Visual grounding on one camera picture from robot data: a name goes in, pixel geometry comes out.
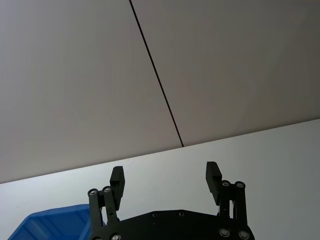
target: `ceiling panel seam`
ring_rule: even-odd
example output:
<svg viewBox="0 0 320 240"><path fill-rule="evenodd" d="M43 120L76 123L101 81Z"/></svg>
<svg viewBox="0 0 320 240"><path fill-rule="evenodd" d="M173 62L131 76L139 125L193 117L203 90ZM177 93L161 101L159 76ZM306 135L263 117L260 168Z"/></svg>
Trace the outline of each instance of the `ceiling panel seam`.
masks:
<svg viewBox="0 0 320 240"><path fill-rule="evenodd" d="M177 126L176 120L175 120L175 118L174 118L173 112L172 112L171 107L170 107L170 104L169 104L169 102L168 102L168 99L167 99L167 96L166 96L165 90L164 90L164 88L163 88L163 86L162 86L162 83L161 83L161 81L160 81L160 78L159 78L159 75L158 75L158 72L157 72L157 69L156 69L156 66L155 66L154 60L153 60L153 58L152 58L152 56L151 56L151 53L150 53L150 50L149 50L149 47L148 47L148 44L147 44L147 41L146 41L145 35L144 35L143 31L142 31L141 25L140 25L139 20L138 20L138 17L137 17L137 14L136 14L136 11L135 11L135 8L134 8L134 5L133 5L133 3L132 3L132 1L131 1L131 0L129 0L129 2L130 2L130 5L131 5L131 9L132 9L132 12L133 12L133 15L134 15L134 18L135 18L136 24L138 25L138 28L139 28L139 31L140 31L141 37L142 37L142 39L143 39L144 46L145 46L145 48L146 48L146 51L148 52L148 55L149 55L149 58L150 58L150 61L151 61L151 64L152 64L152 67L153 67L154 73L155 73L155 75L156 75L156 78L157 78L157 80L158 80L159 86L160 86L160 88L161 88L161 91L162 91L162 94L163 94L163 97L164 97L165 103L166 103L166 105L167 105L167 107L168 107L168 110L169 110L169 112L170 112L170 115L171 115L171 118L172 118L172 121L173 121L173 124L174 124L175 130L176 130L176 133L178 134L178 137L179 137L179 140L180 140L181 146L182 146L182 147L184 147L184 143L183 143L183 141L182 141L182 138L181 138L180 132L179 132L179 130L178 130L178 126Z"/></svg>

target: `blue plastic bin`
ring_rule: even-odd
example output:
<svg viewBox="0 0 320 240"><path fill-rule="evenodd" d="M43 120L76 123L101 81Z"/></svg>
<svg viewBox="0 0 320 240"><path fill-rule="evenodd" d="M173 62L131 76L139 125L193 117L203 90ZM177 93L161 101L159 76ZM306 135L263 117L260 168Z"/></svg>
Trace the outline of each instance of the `blue plastic bin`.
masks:
<svg viewBox="0 0 320 240"><path fill-rule="evenodd" d="M9 240L88 240L89 204L35 212L26 217Z"/></svg>

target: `blue container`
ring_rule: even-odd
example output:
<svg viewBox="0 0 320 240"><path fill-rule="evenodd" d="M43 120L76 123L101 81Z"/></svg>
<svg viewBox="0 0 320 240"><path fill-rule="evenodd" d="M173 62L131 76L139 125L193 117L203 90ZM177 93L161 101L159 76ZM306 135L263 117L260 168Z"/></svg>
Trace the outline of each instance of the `blue container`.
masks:
<svg viewBox="0 0 320 240"><path fill-rule="evenodd" d="M88 240L89 204L35 212L26 217L8 240Z"/></svg>

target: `white surface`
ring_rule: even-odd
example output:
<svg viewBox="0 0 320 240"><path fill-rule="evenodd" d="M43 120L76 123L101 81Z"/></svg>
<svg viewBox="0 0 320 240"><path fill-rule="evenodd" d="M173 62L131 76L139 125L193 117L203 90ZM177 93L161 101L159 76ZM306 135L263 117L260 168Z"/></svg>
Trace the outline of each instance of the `white surface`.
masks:
<svg viewBox="0 0 320 240"><path fill-rule="evenodd" d="M129 1L0 0L0 183L181 147Z"/></svg>
<svg viewBox="0 0 320 240"><path fill-rule="evenodd" d="M29 214L88 203L123 166L123 220L153 210L216 214L205 180L216 161L223 179L244 181L248 224L257 240L316 239L319 227L320 120L0 185L0 239Z"/></svg>
<svg viewBox="0 0 320 240"><path fill-rule="evenodd" d="M183 143L320 117L319 0L132 0Z"/></svg>

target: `bolt head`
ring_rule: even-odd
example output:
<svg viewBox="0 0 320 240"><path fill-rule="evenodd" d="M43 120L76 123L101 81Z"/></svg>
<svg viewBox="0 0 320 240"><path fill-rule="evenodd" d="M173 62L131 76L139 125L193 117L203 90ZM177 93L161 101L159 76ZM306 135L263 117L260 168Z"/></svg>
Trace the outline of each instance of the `bolt head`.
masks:
<svg viewBox="0 0 320 240"><path fill-rule="evenodd" d="M239 231L238 234L239 234L239 237L243 240L248 240L250 238L249 233L247 233L246 231L243 231L243 230Z"/></svg>
<svg viewBox="0 0 320 240"><path fill-rule="evenodd" d="M113 235L111 240L120 240L121 236L119 234Z"/></svg>
<svg viewBox="0 0 320 240"><path fill-rule="evenodd" d="M236 186L237 186L238 188L243 188L245 185L244 185L242 182L237 182L237 183L236 183Z"/></svg>
<svg viewBox="0 0 320 240"><path fill-rule="evenodd" d="M219 233L222 237L227 238L230 236L230 231L225 228L220 228Z"/></svg>
<svg viewBox="0 0 320 240"><path fill-rule="evenodd" d="M225 187L228 187L228 186L229 186L229 182L223 181L223 182L222 182L222 185L225 186Z"/></svg>

